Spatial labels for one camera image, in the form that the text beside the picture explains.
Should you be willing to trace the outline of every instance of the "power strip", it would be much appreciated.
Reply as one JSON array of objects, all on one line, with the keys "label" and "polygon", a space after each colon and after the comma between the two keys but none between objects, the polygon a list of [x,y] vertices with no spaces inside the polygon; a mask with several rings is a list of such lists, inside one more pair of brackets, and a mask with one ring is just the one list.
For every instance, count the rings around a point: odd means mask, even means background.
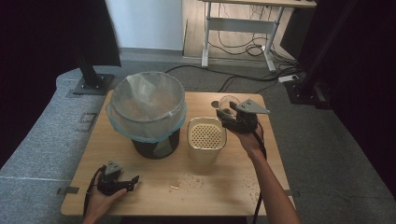
[{"label": "power strip", "polygon": [[280,83],[282,83],[282,82],[286,82],[286,81],[295,81],[298,79],[299,79],[299,77],[297,77],[296,75],[291,75],[291,76],[286,76],[286,77],[280,77],[278,80]]}]

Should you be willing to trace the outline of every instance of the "gray carpet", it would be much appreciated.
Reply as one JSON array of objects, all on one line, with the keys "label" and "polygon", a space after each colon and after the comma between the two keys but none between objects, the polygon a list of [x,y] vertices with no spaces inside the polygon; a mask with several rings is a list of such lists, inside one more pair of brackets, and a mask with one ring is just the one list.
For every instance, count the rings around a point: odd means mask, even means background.
[{"label": "gray carpet", "polygon": [[[124,60],[122,68],[101,66],[96,71],[116,75],[113,89],[127,75],[164,72],[177,65],[181,63]],[[211,65],[210,69],[254,77],[268,74],[259,66]],[[191,67],[169,74],[186,91],[218,91],[228,77]],[[71,95],[80,77],[79,70],[58,77],[51,102],[0,171],[2,223],[81,221],[81,217],[61,214],[64,196],[57,190],[70,184],[89,140],[92,126],[81,120],[98,113],[105,96]],[[255,92],[273,84],[237,79],[227,92]],[[303,223],[395,223],[395,200],[331,110],[292,105],[279,83],[260,94],[272,112],[270,120]],[[266,223],[265,218],[259,221]],[[120,218],[107,217],[103,223],[120,223]],[[162,222],[150,219],[139,223]]]}]

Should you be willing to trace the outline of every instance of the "perforated container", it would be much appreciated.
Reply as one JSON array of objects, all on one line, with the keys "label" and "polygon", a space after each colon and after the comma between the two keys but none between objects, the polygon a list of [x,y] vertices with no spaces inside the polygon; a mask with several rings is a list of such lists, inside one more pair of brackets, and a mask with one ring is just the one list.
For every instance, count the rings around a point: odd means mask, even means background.
[{"label": "perforated container", "polygon": [[214,163],[227,142],[226,130],[215,118],[196,118],[189,123],[190,158],[202,165]]}]

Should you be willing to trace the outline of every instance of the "person's left hand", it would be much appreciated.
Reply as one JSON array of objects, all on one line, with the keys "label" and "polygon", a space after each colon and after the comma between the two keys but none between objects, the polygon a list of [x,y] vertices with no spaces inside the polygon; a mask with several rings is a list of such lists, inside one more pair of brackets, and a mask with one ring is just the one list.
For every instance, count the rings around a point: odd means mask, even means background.
[{"label": "person's left hand", "polygon": [[122,195],[127,192],[127,189],[120,189],[113,195],[106,196],[98,190],[97,184],[102,172],[99,172],[95,179],[95,184],[92,188],[90,202],[88,203],[87,214],[83,223],[96,223],[102,216],[104,216],[110,209],[111,205]]}]

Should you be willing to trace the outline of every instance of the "wall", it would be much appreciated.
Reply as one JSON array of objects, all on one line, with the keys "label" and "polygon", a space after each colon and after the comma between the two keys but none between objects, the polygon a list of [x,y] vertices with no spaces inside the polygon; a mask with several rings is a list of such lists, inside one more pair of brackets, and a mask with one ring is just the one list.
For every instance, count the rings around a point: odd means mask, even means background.
[{"label": "wall", "polygon": [[106,0],[119,48],[183,49],[182,0]]}]

